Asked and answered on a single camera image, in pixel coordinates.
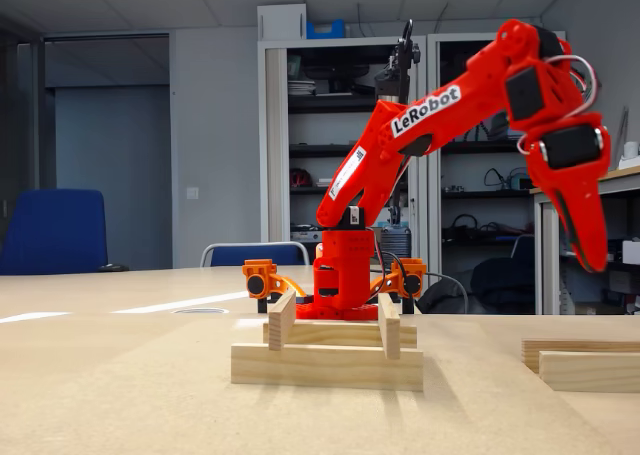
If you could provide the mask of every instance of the open doorway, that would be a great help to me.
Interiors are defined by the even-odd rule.
[[[110,262],[171,268],[169,38],[48,40],[45,53],[44,184],[102,192]]]

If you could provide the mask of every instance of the wooden plank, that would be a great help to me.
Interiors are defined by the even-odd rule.
[[[381,347],[231,346],[231,383],[422,391],[423,365],[422,352],[412,348],[389,360]]]
[[[287,289],[269,312],[269,350],[282,350],[296,321],[296,291]]]
[[[388,293],[378,294],[378,326],[384,353],[389,360],[400,358],[400,315]]]
[[[640,353],[540,352],[540,378],[565,392],[640,392]]]
[[[269,324],[267,322],[262,328],[262,342],[269,343]],[[296,320],[287,335],[287,343],[382,347],[382,336],[377,323]],[[418,347],[418,329],[416,327],[400,325],[400,347]]]
[[[522,361],[538,373],[540,352],[640,352],[640,341],[522,340]]]

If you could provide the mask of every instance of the blue chair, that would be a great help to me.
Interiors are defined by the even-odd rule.
[[[0,275],[90,273],[106,264],[102,193],[55,189],[20,194],[0,253]]]
[[[276,265],[309,265],[309,253],[300,242],[214,243],[202,252],[200,266],[239,267],[245,260],[271,259]]]

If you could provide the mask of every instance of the cable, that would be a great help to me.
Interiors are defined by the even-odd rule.
[[[371,297],[369,297],[369,300],[367,300],[366,303],[369,303],[374,297],[378,295],[378,293],[380,293],[380,290],[384,285],[384,281],[387,278],[387,272],[384,269],[384,262],[382,261],[382,255],[380,254],[380,246],[378,245],[378,238],[376,237],[375,232],[373,233],[373,245],[376,248],[376,254],[378,255],[378,262],[380,262],[382,280],[380,281],[380,285],[378,285],[378,288],[376,288],[376,292],[373,295],[371,295]]]
[[[569,75],[571,75],[573,77],[573,79],[578,82],[578,85],[580,85],[580,88],[582,89],[582,93],[587,91],[587,84],[586,82],[582,79],[582,77],[580,77],[578,75],[578,73],[575,70],[571,70],[569,72]]]
[[[467,295],[467,291],[464,289],[464,286],[453,277],[449,275],[443,275],[441,273],[435,272],[424,272],[425,275],[432,275],[434,277],[446,278],[447,280],[451,280],[452,282],[458,285],[458,288],[462,291],[462,297],[464,298],[464,314],[467,315],[469,313],[469,296]]]
[[[585,67],[587,67],[587,71],[589,72],[589,77],[591,78],[591,93],[585,102],[580,105],[575,110],[567,113],[563,118],[573,117],[574,115],[578,115],[579,113],[584,112],[587,108],[593,105],[593,102],[596,101],[596,96],[598,95],[598,80],[596,79],[596,72],[593,70],[593,67],[589,62],[587,62],[584,58],[579,57],[578,55],[556,55],[555,57],[546,58],[546,63],[559,62],[561,60],[574,60],[582,63]]]
[[[498,180],[500,180],[498,183],[487,183],[487,175],[489,175],[491,172],[495,172],[495,174],[498,176]],[[498,185],[506,187],[507,186],[507,181],[504,179],[504,177],[502,175],[500,175],[500,172],[498,172],[495,168],[490,168],[489,170],[487,170],[487,173],[484,174],[484,186],[485,187],[496,187]]]
[[[522,155],[529,155],[529,152],[527,152],[524,148],[522,148],[522,142],[524,142],[526,138],[527,138],[527,134],[525,133],[518,139],[518,143],[516,143],[516,148]]]
[[[371,271],[372,271],[373,273],[380,273],[380,270],[372,269]],[[442,273],[424,272],[424,274],[425,274],[425,275],[432,275],[432,276],[434,276],[434,277],[439,277],[439,278],[446,278],[446,279],[448,279],[448,280],[451,280],[452,282],[455,282],[455,283],[456,283],[456,285],[458,286],[458,288],[460,289],[460,291],[462,292],[462,298],[464,298],[464,313],[465,313],[465,315],[467,315],[467,314],[469,313],[469,296],[467,295],[467,291],[464,289],[464,285],[462,285],[462,284],[461,284],[458,280],[456,280],[455,278],[450,277],[449,275],[443,275]]]
[[[407,170],[407,167],[409,166],[410,163],[411,163],[411,157],[409,157],[409,156],[405,157],[404,163],[400,166],[400,169],[398,170],[398,175],[396,176],[396,181],[393,182],[393,188],[391,189],[391,193],[393,193],[393,191],[396,189],[396,185],[400,181],[400,178],[402,177],[404,172]]]
[[[440,12],[440,15],[438,15],[438,20],[436,21],[436,26],[433,29],[433,33],[438,33],[438,31],[440,30],[440,23],[442,22],[442,17],[444,15],[444,12],[447,11],[447,8],[449,7],[449,2],[444,4],[444,8],[442,9],[442,11]]]
[[[578,115],[584,112],[586,109],[588,109],[591,105],[593,105],[593,103],[596,101],[596,97],[598,96],[598,79],[596,77],[596,72],[591,66],[591,64],[587,62],[584,58],[578,55],[556,55],[555,57],[546,58],[544,61],[546,63],[554,63],[562,60],[573,60],[573,61],[582,63],[585,67],[587,67],[587,71],[589,72],[589,78],[591,78],[591,91],[587,89],[587,91],[585,92],[587,94],[587,99],[578,108],[576,108],[575,110],[572,110],[571,112],[567,113],[564,117],[562,117],[564,119],[564,118],[569,118],[569,117]],[[526,138],[527,138],[527,134],[525,133],[520,137],[520,139],[518,140],[518,143],[516,144],[518,151],[523,155],[529,155],[529,152],[527,152],[524,148],[522,148],[522,142],[524,142]]]
[[[360,23],[360,4],[356,3],[356,9],[358,10],[358,28],[360,29],[360,33],[362,34],[363,38],[367,38],[367,36],[364,34],[364,31],[362,30],[362,24]]]
[[[389,257],[393,257],[393,259],[398,263],[398,266],[400,267],[400,270],[402,271],[402,279],[404,280],[405,278],[407,278],[407,272],[404,269],[404,264],[400,261],[400,259],[398,258],[398,256],[395,253],[392,252],[380,252],[382,255],[387,255]]]

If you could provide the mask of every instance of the table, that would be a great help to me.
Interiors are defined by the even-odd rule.
[[[601,195],[632,190],[640,190],[640,166],[612,170],[598,182]],[[536,313],[559,315],[560,219],[549,197],[539,188],[530,193],[533,194],[536,239]]]
[[[238,268],[1,277],[0,319],[70,312],[0,323],[2,453],[637,453],[639,396],[553,392],[519,360],[523,336],[638,339],[635,317],[403,315],[424,393],[231,385],[229,346],[264,318],[243,286]],[[186,299],[230,312],[172,313]]]

